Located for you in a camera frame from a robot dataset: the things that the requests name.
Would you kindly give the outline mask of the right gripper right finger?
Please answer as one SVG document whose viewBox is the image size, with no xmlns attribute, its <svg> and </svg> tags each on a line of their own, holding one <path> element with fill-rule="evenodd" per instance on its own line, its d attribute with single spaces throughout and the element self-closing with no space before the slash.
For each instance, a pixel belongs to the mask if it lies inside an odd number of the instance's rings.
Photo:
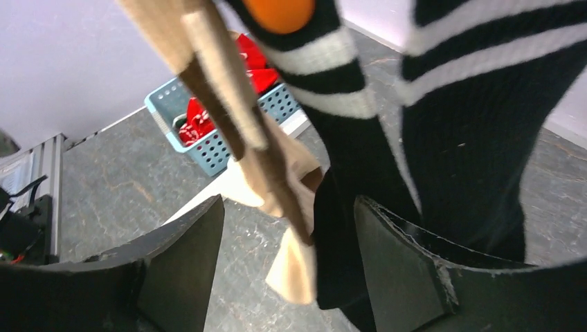
<svg viewBox="0 0 587 332">
<path fill-rule="evenodd" d="M 586 260 L 533 266 L 450 242 L 366 197 L 356 231 L 378 331 L 585 331 Z"/>
</svg>

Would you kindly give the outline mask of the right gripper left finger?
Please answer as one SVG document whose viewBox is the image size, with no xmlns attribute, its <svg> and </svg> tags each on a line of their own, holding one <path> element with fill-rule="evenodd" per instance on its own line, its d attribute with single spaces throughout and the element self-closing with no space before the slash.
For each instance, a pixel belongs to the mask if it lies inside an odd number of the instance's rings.
<svg viewBox="0 0 587 332">
<path fill-rule="evenodd" d="M 1 265 L 2 331 L 202 331 L 224 227 L 212 196 L 83 262 Z"/>
</svg>

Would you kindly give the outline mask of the black white-striped sock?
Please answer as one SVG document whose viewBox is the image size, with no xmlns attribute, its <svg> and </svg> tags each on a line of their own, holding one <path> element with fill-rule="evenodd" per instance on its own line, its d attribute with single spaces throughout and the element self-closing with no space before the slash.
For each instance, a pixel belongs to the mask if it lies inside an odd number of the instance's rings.
<svg viewBox="0 0 587 332">
<path fill-rule="evenodd" d="M 350 31 L 333 1 L 316 1 L 309 23 L 287 35 L 255 22 L 243 1 L 232 9 L 302 106 L 327 150 L 330 166 L 314 200 L 317 303 L 338 308 L 360 331 L 376 329 L 354 220 L 364 195 L 419 220 L 381 125 Z"/>
</svg>

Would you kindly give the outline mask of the orange clothespin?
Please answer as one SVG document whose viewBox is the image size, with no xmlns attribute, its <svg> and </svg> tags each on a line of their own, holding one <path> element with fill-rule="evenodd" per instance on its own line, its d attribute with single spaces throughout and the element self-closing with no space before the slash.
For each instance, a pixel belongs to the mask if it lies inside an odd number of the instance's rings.
<svg viewBox="0 0 587 332">
<path fill-rule="evenodd" d="M 243 3 L 257 24 L 278 35 L 304 28 L 316 10 L 315 0 L 243 0 Z"/>
</svg>

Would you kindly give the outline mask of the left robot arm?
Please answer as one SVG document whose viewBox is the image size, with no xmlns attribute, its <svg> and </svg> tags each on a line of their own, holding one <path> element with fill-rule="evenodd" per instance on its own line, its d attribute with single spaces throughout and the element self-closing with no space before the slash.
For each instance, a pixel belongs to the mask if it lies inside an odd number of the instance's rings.
<svg viewBox="0 0 587 332">
<path fill-rule="evenodd" d="M 58 262 L 53 243 L 53 197 L 36 197 L 43 175 L 15 194 L 1 190 L 1 262 L 43 266 Z M 14 199 L 30 193 L 28 205 L 12 211 Z"/>
</svg>

